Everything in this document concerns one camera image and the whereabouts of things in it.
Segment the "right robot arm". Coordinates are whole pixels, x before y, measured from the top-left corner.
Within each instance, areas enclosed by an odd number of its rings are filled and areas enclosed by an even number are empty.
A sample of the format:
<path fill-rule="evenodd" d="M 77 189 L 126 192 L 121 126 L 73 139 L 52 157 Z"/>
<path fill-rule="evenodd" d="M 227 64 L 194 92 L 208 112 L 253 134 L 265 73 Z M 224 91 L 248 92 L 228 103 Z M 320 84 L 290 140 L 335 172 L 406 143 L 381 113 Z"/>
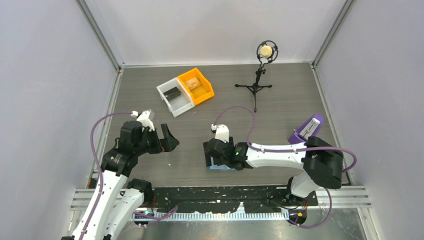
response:
<path fill-rule="evenodd" d="M 343 158 L 341 151 L 319 137 L 289 145 L 234 143 L 212 138 L 203 143 L 206 166 L 226 166 L 231 170 L 260 167 L 283 167 L 300 170 L 289 178 L 283 198 L 291 205 L 305 202 L 318 188 L 337 190 L 342 186 Z"/>

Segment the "blue card holder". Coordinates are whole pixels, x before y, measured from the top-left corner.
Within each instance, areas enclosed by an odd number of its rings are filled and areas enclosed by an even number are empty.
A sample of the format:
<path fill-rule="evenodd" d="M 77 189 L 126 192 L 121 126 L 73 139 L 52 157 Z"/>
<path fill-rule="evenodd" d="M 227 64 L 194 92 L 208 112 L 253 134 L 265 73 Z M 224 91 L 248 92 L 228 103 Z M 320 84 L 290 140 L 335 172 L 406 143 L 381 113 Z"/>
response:
<path fill-rule="evenodd" d="M 223 172 L 223 171 L 235 171 L 235 169 L 230 168 L 230 167 L 226 166 L 225 164 L 223 164 L 223 165 L 215 164 L 213 157 L 206 158 L 205 162 L 206 162 L 206 169 L 208 171 L 221 171 L 221 172 Z"/>

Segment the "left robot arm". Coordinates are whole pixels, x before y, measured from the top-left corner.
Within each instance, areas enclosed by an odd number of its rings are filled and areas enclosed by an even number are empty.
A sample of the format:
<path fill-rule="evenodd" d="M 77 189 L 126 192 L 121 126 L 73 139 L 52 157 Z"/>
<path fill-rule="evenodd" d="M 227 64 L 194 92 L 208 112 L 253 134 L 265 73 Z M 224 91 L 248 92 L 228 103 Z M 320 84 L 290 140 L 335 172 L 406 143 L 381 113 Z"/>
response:
<path fill-rule="evenodd" d="M 160 125 L 163 138 L 150 120 L 125 122 L 112 149 L 103 155 L 94 193 L 77 227 L 64 240 L 115 240 L 138 207 L 154 199 L 149 181 L 128 180 L 143 154 L 173 151 L 179 141 L 166 123 Z"/>

